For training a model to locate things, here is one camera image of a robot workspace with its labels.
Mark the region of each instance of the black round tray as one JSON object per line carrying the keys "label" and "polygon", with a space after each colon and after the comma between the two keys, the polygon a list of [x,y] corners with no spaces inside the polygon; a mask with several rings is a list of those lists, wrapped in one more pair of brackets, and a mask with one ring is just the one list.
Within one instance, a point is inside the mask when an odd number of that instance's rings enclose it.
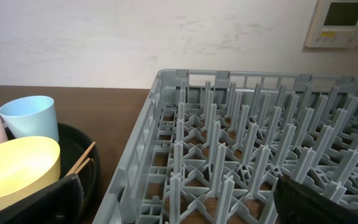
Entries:
{"label": "black round tray", "polygon": [[[67,124],[58,123],[59,146],[60,146],[60,178],[63,178],[74,163],[81,157],[89,145],[93,142],[85,133]],[[6,129],[9,140],[15,137],[9,129]],[[84,201],[81,207],[80,217],[82,219],[89,206],[98,193],[100,180],[100,159],[96,145],[88,154],[93,159],[78,174],[84,190]]]}

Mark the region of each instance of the wooden chopstick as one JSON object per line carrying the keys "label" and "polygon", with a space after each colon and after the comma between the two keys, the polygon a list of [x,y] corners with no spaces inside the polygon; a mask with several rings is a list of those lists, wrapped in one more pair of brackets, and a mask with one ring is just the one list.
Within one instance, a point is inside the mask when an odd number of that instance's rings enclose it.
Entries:
{"label": "wooden chopstick", "polygon": [[92,142],[92,144],[86,149],[86,151],[82,154],[82,156],[75,162],[75,164],[73,165],[73,167],[67,172],[66,176],[73,174],[74,171],[76,171],[79,166],[82,164],[82,162],[84,161],[84,159],[87,157],[87,155],[92,151],[93,146],[95,145],[95,142]]}
{"label": "wooden chopstick", "polygon": [[76,171],[74,171],[74,174],[78,174],[78,173],[82,170],[82,168],[84,168],[84,166],[85,166],[87,163],[89,163],[90,160],[91,160],[90,158],[87,158],[87,159],[85,160],[85,162],[83,162],[83,163],[78,167],[78,169],[77,169]]}

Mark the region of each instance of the gray plastic dish rack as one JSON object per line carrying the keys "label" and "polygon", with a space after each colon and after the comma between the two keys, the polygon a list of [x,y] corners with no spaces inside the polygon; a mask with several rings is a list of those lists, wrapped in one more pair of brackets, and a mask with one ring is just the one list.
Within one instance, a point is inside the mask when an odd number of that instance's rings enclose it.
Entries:
{"label": "gray plastic dish rack", "polygon": [[275,223],[282,175],[358,214],[358,77],[162,70],[93,223]]}

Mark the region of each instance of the yellow bowl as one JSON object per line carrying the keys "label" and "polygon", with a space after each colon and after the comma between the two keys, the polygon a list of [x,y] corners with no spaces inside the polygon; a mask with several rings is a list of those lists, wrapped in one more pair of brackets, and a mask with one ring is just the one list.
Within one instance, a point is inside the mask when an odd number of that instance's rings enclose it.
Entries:
{"label": "yellow bowl", "polygon": [[0,210],[56,182],[60,147],[47,137],[31,136],[0,144]]}

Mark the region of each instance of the digital display screen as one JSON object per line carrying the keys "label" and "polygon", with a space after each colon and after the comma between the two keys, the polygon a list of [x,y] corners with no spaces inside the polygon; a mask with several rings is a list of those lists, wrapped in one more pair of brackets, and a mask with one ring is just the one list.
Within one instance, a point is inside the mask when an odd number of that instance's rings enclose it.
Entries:
{"label": "digital display screen", "polygon": [[324,26],[355,26],[358,2],[333,2],[329,6]]}

